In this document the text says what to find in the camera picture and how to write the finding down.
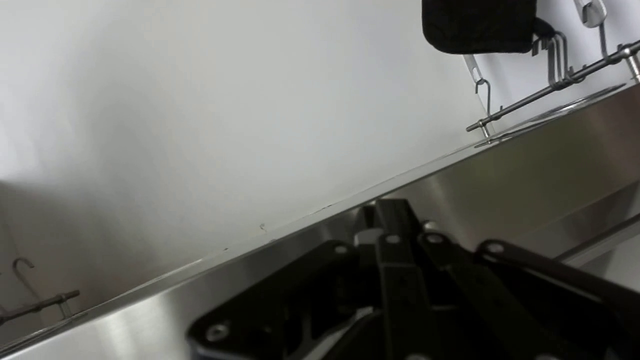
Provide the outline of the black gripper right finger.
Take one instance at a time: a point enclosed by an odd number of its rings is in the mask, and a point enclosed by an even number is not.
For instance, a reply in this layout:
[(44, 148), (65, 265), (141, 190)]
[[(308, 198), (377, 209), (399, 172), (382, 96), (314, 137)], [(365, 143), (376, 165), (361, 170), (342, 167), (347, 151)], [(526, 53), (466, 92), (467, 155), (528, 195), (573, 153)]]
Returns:
[(423, 230), (420, 252), (497, 360), (640, 360), (640, 295), (504, 240), (473, 252)]

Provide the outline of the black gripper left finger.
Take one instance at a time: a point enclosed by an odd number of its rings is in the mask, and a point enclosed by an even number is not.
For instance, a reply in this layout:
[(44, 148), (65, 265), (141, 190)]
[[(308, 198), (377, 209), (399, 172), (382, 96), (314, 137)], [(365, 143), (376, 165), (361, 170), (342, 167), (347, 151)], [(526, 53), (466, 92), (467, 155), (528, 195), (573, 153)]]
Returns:
[(299, 360), (360, 308), (382, 307), (377, 243), (417, 232), (408, 200), (361, 207), (351, 240), (322, 243), (199, 315), (185, 330), (190, 360)]

